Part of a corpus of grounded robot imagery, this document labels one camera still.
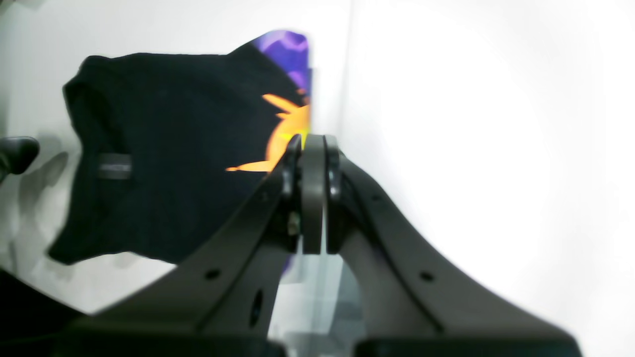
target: black fabric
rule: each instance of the black fabric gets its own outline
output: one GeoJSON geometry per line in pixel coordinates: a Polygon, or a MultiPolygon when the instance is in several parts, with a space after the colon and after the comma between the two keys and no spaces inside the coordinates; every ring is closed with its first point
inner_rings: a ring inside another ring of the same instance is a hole
{"type": "Polygon", "coordinates": [[[48,252],[64,264],[126,251],[183,261],[265,175],[225,171],[265,159],[281,110],[262,95],[302,105],[250,44],[228,55],[89,57],[63,92],[83,147],[67,222],[48,252]],[[129,154],[131,178],[100,179],[101,154],[129,154]]]}

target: white surface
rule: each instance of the white surface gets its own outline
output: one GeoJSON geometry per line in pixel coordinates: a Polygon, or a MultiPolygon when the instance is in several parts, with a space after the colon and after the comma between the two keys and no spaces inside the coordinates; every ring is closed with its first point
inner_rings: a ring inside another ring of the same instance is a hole
{"type": "MultiPolygon", "coordinates": [[[[5,182],[0,239],[29,239],[20,232],[34,220],[41,252],[62,225],[79,146],[60,89],[84,57],[222,53],[295,29],[311,39],[316,132],[339,135],[441,253],[574,334],[586,357],[634,355],[635,5],[355,0],[349,23],[349,4],[5,1],[0,133],[57,138],[30,172],[60,151],[70,158],[34,212],[20,213],[10,189],[19,180],[5,182]]],[[[125,255],[66,270],[42,258],[21,277],[94,311],[170,269],[125,255]]],[[[281,287],[273,335],[328,326],[312,325],[329,309],[316,313],[307,297],[333,296],[319,285],[328,274],[312,275],[300,293],[281,287]]]]}
{"type": "Polygon", "coordinates": [[[477,281],[586,356],[633,356],[633,2],[374,0],[353,14],[348,157],[477,281]]]}

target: clothing label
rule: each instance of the clothing label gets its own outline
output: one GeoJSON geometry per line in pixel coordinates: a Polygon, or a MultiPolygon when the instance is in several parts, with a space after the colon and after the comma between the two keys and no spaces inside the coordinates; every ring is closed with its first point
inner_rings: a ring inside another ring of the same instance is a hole
{"type": "Polygon", "coordinates": [[[99,178],[105,180],[129,180],[132,177],[132,157],[124,154],[101,154],[99,178]]]}

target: graphic print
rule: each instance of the graphic print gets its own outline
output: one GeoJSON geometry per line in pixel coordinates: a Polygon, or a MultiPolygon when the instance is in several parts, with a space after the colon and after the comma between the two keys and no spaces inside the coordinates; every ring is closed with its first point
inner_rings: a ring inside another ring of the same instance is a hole
{"type": "Polygon", "coordinates": [[[286,30],[268,32],[251,43],[280,66],[298,86],[299,94],[305,96],[304,105],[297,106],[293,102],[273,94],[263,95],[264,100],[281,110],[277,115],[281,121],[269,137],[265,160],[227,169],[227,171],[271,172],[284,154],[291,138],[296,134],[301,134],[304,147],[304,140],[311,128],[309,43],[305,36],[286,30]]]}

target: white backdrop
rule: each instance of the white backdrop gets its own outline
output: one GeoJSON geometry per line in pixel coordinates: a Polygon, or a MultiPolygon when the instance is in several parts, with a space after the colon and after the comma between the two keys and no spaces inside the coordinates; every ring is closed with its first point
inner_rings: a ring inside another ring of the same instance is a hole
{"type": "MultiPolygon", "coordinates": [[[[70,158],[26,211],[19,180],[5,182],[0,241],[37,256],[63,224],[79,143],[61,86],[83,58],[225,53],[297,30],[311,40],[316,133],[338,135],[475,280],[567,329],[587,357],[632,356],[634,27],[628,0],[5,1],[0,133],[48,138],[30,172],[70,158]]],[[[310,283],[282,286],[278,328],[328,326],[328,304],[315,325],[306,296],[331,299],[341,261],[321,259],[310,283]]],[[[21,278],[88,312],[171,269],[125,254],[31,260],[21,278]]]]}

